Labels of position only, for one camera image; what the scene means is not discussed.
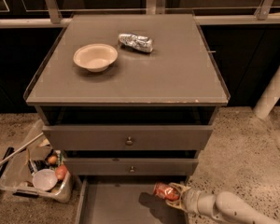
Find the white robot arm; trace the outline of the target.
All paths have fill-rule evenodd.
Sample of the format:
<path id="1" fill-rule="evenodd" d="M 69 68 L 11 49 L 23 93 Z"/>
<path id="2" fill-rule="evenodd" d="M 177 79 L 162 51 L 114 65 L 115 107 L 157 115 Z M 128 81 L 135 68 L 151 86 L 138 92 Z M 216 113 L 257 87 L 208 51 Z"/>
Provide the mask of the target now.
<path id="1" fill-rule="evenodd" d="M 197 173 L 169 186 L 166 204 L 189 224 L 280 224 L 280 131 L 272 111 L 280 99 L 280 65 L 254 108 L 221 108 Z"/>

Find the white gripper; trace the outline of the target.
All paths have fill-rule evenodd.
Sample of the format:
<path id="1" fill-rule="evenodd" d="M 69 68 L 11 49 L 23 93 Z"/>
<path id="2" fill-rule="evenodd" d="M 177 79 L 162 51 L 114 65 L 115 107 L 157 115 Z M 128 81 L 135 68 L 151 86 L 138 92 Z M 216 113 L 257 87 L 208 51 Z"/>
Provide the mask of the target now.
<path id="1" fill-rule="evenodd" d="M 191 187 L 170 183 L 170 187 L 176 189 L 181 194 L 181 201 L 170 201 L 166 200 L 166 204 L 175 209 L 179 209 L 188 214 L 200 214 L 200 204 L 205 193 L 198 189 L 193 189 Z"/>

